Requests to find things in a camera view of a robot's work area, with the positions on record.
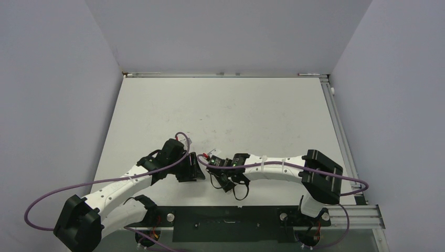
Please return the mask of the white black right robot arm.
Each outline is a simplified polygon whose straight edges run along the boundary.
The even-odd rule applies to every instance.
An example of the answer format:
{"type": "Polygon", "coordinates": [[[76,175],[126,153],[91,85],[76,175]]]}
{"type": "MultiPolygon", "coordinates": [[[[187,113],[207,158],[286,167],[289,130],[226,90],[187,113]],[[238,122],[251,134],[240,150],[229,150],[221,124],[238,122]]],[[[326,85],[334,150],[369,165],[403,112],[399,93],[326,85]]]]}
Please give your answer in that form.
{"type": "Polygon", "coordinates": [[[201,164],[218,177],[246,186],[257,180],[301,184],[306,192],[296,217],[304,225],[315,221],[326,205],[340,203],[343,168],[318,150],[294,157],[237,153],[231,159],[222,159],[212,155],[201,164]]]}

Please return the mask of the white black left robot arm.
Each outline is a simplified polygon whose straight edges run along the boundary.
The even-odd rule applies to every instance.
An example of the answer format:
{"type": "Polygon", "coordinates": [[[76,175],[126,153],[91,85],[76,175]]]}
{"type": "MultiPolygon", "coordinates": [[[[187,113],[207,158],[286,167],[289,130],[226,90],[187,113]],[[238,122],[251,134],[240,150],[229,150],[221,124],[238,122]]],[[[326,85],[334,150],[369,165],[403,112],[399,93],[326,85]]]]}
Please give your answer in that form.
{"type": "Polygon", "coordinates": [[[140,158],[124,175],[105,187],[80,197],[68,198],[53,234],[70,251],[93,251],[101,240],[129,224],[152,225],[155,205],[138,195],[167,175],[179,175],[182,182],[193,181],[199,166],[192,165],[191,140],[168,139],[163,147],[140,158]]]}

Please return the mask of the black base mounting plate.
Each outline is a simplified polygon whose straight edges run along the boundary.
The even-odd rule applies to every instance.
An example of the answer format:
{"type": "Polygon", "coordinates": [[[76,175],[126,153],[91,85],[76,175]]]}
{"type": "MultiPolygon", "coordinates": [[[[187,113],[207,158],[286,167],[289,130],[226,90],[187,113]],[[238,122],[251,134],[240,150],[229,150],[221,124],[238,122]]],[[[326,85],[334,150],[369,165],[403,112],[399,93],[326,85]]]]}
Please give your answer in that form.
{"type": "Polygon", "coordinates": [[[130,224],[156,231],[172,228],[174,242],[293,243],[295,231],[312,235],[330,226],[327,208],[311,218],[298,206],[158,206],[130,224]]]}

